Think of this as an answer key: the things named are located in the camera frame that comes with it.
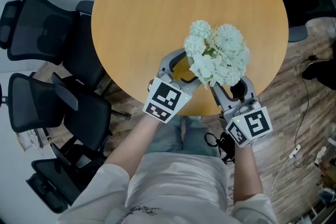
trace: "bouquet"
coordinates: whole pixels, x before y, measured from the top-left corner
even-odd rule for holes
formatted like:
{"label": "bouquet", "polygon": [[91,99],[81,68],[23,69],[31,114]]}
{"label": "bouquet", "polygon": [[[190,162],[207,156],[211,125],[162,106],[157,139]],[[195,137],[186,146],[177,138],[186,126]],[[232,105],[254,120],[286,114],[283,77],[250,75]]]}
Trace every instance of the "bouquet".
{"label": "bouquet", "polygon": [[193,22],[184,40],[190,71],[204,84],[234,86],[245,75],[249,50],[240,31],[224,24],[211,28],[203,20]]}

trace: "leg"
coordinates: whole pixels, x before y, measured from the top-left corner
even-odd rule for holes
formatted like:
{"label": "leg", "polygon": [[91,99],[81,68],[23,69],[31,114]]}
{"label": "leg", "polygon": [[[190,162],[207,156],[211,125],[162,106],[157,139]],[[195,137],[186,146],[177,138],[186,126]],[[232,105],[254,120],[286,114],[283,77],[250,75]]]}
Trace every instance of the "leg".
{"label": "leg", "polygon": [[176,115],[161,125],[146,153],[182,151],[181,123],[182,116]]}
{"label": "leg", "polygon": [[[206,144],[204,135],[209,132],[209,129],[201,122],[201,119],[187,117],[185,130],[183,151],[186,154],[220,157],[218,147],[210,147]],[[212,136],[208,136],[207,140],[211,144],[216,144]]]}

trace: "white t-shirt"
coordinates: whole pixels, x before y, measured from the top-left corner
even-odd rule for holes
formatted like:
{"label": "white t-shirt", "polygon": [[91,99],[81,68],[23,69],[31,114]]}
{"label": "white t-shirt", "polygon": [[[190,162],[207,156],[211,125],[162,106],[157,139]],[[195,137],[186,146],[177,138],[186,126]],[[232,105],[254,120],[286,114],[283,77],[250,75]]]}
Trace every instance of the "white t-shirt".
{"label": "white t-shirt", "polygon": [[229,172],[216,157],[150,153],[129,180],[113,164],[103,165],[61,224],[276,224],[270,200],[258,194],[227,214]]}

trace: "round wooden table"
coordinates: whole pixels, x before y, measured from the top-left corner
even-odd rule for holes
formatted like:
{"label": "round wooden table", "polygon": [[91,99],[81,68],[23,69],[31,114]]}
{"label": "round wooden table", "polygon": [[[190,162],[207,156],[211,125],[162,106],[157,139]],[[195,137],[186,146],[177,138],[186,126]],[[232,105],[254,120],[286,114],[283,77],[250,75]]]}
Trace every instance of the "round wooden table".
{"label": "round wooden table", "polygon": [[[189,27],[205,20],[213,27],[232,24],[250,49],[246,76],[260,94],[277,74],[288,44],[282,0],[95,0],[92,37],[108,75],[130,96],[144,103],[148,83],[164,56],[183,48]],[[194,75],[183,59],[174,77]],[[182,115],[219,113],[210,89],[203,86],[180,111]]]}

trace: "sleeve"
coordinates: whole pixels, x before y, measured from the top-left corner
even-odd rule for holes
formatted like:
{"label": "sleeve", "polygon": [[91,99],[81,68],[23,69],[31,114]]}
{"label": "sleeve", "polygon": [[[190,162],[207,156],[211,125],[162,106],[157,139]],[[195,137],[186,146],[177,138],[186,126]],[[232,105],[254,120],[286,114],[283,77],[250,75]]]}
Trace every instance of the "sleeve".
{"label": "sleeve", "polygon": [[123,168],[104,164],[72,207],[58,218],[57,223],[102,224],[107,217],[117,222],[128,213],[125,202],[129,182],[129,175]]}
{"label": "sleeve", "polygon": [[256,194],[246,201],[235,203],[232,214],[242,223],[248,224],[277,224],[271,201],[264,194]]}

